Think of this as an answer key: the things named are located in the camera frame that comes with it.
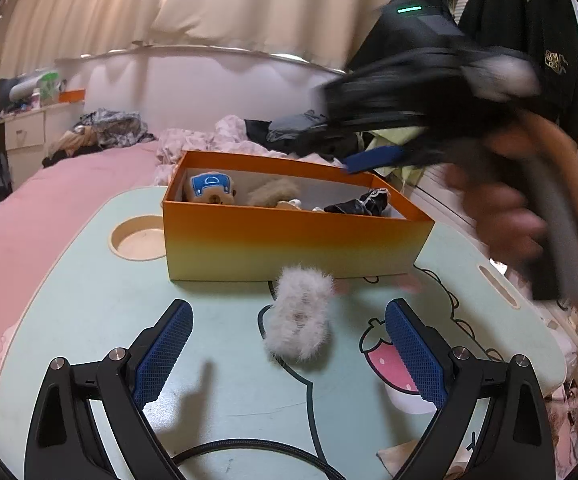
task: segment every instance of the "open box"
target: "open box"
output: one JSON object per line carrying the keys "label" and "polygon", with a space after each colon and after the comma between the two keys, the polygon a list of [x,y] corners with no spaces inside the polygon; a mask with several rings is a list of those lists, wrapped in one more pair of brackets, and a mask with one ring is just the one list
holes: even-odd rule
{"label": "open box", "polygon": [[[236,203],[278,177],[301,188],[305,210],[181,202],[187,179],[228,174]],[[313,212],[386,187],[387,217]],[[283,267],[316,267],[334,278],[409,272],[434,222],[373,174],[284,158],[186,152],[162,202],[169,278],[254,282],[275,280]]]}

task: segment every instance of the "beige curtain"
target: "beige curtain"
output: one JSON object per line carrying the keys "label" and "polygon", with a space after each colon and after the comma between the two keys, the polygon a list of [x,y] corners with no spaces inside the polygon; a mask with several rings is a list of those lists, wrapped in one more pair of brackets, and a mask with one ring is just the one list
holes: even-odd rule
{"label": "beige curtain", "polygon": [[0,22],[0,77],[58,58],[104,54],[147,40],[161,0],[9,0]]}
{"label": "beige curtain", "polygon": [[341,68],[389,0],[164,0],[159,43],[286,53]]}

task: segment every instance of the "green light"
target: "green light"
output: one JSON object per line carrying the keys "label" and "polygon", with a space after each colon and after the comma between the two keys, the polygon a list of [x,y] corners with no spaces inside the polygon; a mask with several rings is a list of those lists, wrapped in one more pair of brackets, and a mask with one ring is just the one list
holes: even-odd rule
{"label": "green light", "polygon": [[420,10],[420,9],[422,9],[422,7],[417,5],[415,7],[405,7],[404,9],[398,9],[396,12],[398,12],[398,14],[400,14],[401,12],[409,12],[410,10]]}

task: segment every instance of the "person's hand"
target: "person's hand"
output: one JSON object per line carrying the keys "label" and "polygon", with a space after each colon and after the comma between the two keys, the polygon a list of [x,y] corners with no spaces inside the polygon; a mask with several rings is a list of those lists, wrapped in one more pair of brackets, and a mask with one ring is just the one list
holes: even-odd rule
{"label": "person's hand", "polygon": [[[487,147],[499,155],[520,158],[537,147],[521,126],[490,135]],[[447,187],[462,192],[464,211],[476,221],[476,234],[490,250],[490,257],[511,267],[540,256],[545,222],[526,209],[527,200],[502,183],[474,184],[466,173],[450,165],[445,173]]]}

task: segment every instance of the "white fluffy toy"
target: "white fluffy toy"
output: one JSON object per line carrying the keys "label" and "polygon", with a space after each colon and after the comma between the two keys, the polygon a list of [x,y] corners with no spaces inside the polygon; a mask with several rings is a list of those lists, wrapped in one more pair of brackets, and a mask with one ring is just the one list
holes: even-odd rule
{"label": "white fluffy toy", "polygon": [[327,339],[327,306],[333,278],[316,269],[285,267],[267,313],[265,347],[272,354],[306,360]]}

